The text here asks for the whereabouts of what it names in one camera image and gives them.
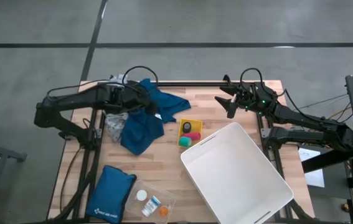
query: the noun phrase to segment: orange object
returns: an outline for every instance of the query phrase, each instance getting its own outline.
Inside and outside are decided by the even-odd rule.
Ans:
[[[161,217],[167,217],[169,213],[169,209],[167,206],[162,206],[161,208],[159,208],[159,215]]]

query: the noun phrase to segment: gray cloth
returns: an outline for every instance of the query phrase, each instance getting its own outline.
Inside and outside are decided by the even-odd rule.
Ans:
[[[128,113],[106,115],[106,128],[110,132],[110,137],[114,142],[120,141],[127,118]]]

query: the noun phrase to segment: white storage tray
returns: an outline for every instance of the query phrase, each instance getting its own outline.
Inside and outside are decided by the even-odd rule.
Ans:
[[[182,153],[193,183],[222,224],[261,224],[294,194],[238,123]]]

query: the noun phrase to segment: blue pouch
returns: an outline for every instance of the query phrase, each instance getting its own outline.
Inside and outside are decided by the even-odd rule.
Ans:
[[[86,213],[110,223],[120,223],[135,180],[134,174],[128,175],[115,167],[105,166],[88,202]]]

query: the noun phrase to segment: white paper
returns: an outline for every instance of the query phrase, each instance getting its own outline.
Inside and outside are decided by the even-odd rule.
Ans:
[[[310,159],[318,155],[320,155],[320,152],[304,148],[299,149],[299,157],[301,158],[301,161],[305,161],[306,159]],[[322,169],[305,174],[305,179],[308,185],[324,187],[324,177]]]

